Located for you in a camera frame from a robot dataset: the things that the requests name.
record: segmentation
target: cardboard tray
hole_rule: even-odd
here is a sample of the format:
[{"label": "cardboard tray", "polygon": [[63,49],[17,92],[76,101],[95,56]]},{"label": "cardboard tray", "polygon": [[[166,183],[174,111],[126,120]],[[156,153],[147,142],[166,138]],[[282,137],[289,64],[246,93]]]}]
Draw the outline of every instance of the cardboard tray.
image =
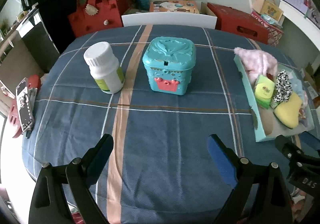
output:
[{"label": "cardboard tray", "polygon": [[[251,107],[251,113],[253,116],[253,125],[254,125],[254,133],[255,133],[255,139],[256,142],[262,142],[262,141],[268,141],[268,140],[273,140],[275,139],[278,135],[283,135],[283,136],[292,136],[295,134],[300,134],[304,131],[310,131],[312,129],[314,129],[314,122],[313,122],[313,118],[311,115],[311,110],[309,105],[307,105],[307,107],[305,108],[305,113],[306,113],[306,117],[308,120],[308,126],[305,127],[304,125],[302,125],[301,123],[299,123],[299,125],[297,127],[295,127],[294,129],[289,129],[288,127],[286,127],[285,125],[283,125],[277,118],[276,116],[273,114],[273,109],[271,107],[269,107],[268,110],[272,111],[272,115],[273,115],[273,131],[270,135],[266,135],[262,126],[262,121],[261,121],[261,117],[260,117],[260,113],[258,110],[258,105],[256,102],[256,99],[254,97],[254,93],[253,93],[253,89],[252,86],[250,85],[247,73],[244,69],[244,66],[241,62],[241,59],[238,55],[235,55],[234,61],[236,63],[236,66],[238,67],[238,70],[240,72],[240,76],[242,78],[242,82],[244,85],[244,89],[245,89],[245,93],[247,95],[248,98],[248,102],[249,105]],[[278,69],[279,70],[286,70],[287,73],[292,73],[292,76],[297,78],[295,72],[282,65],[282,64],[278,64]]]}]

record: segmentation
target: kettle handle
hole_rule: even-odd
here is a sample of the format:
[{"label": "kettle handle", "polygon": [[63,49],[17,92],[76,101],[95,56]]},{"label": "kettle handle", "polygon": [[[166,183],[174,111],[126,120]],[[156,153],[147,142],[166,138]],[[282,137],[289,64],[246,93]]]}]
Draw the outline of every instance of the kettle handle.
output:
[{"label": "kettle handle", "polygon": [[30,10],[32,8],[32,6],[28,6],[26,4],[25,0],[20,0],[20,1],[21,1],[21,5],[22,5],[22,10],[23,11],[28,11],[28,10]]}]

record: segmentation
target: pink plush fabric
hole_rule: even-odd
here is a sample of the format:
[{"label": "pink plush fabric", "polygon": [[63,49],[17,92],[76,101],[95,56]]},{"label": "pink plush fabric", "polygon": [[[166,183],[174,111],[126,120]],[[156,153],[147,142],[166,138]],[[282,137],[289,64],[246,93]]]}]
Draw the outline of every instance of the pink plush fabric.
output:
[{"label": "pink plush fabric", "polygon": [[255,84],[260,74],[277,75],[278,61],[271,54],[262,50],[246,50],[240,47],[236,47],[234,52],[240,56],[251,85]]}]

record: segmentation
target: red handbag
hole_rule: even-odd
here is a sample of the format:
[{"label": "red handbag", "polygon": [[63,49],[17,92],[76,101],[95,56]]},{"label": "red handbag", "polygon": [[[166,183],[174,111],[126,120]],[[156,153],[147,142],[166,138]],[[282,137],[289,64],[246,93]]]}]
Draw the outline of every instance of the red handbag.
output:
[{"label": "red handbag", "polygon": [[68,15],[75,37],[96,31],[123,27],[121,15],[129,8],[127,0],[86,0]]}]

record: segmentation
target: plaid tablecloth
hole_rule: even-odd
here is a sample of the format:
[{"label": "plaid tablecloth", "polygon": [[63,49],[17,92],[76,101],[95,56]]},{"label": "plaid tablecloth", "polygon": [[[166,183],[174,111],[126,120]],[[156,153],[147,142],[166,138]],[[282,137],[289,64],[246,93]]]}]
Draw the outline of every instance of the plaid tablecloth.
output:
[{"label": "plaid tablecloth", "polygon": [[[158,36],[187,38],[196,45],[196,66],[184,96],[149,87],[141,57]],[[114,95],[98,88],[83,59],[88,46],[99,41],[111,43],[126,73],[124,88]],[[23,141],[26,169],[36,179],[42,162],[67,164],[110,133],[115,149],[97,185],[90,188],[110,222],[212,221],[231,188],[207,152],[210,134],[253,163],[277,162],[284,177],[289,170],[274,141],[255,142],[250,107],[233,61],[235,47],[261,48],[300,77],[292,60],[278,49],[212,29],[143,25],[77,38],[37,95],[36,124],[30,139]],[[319,138],[316,111],[309,105],[315,123],[311,133]],[[65,192],[74,204],[68,187]]]}]

